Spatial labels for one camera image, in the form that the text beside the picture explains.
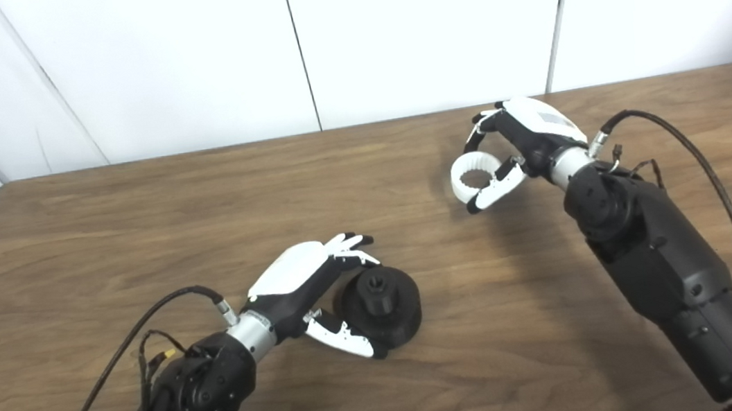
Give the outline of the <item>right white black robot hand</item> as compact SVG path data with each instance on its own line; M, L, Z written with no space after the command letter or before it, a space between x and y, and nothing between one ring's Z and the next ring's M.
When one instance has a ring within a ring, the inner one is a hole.
M532 97L497 101L475 115L463 153L451 167L451 190L475 214L497 203L524 180L544 178L561 190L593 163L588 138L552 105ZM500 134L516 154L499 160L480 150L488 134Z

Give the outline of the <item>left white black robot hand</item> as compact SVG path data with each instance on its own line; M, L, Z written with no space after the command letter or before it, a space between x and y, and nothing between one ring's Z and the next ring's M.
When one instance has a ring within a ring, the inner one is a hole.
M363 250L373 242L372 236L345 232L326 243L306 241L284 250L248 290L243 307L243 317L256 319L270 338L263 351L256 349L256 357L284 340L308 336L361 358L387 358L382 344L315 306L346 272L380 267L381 261Z

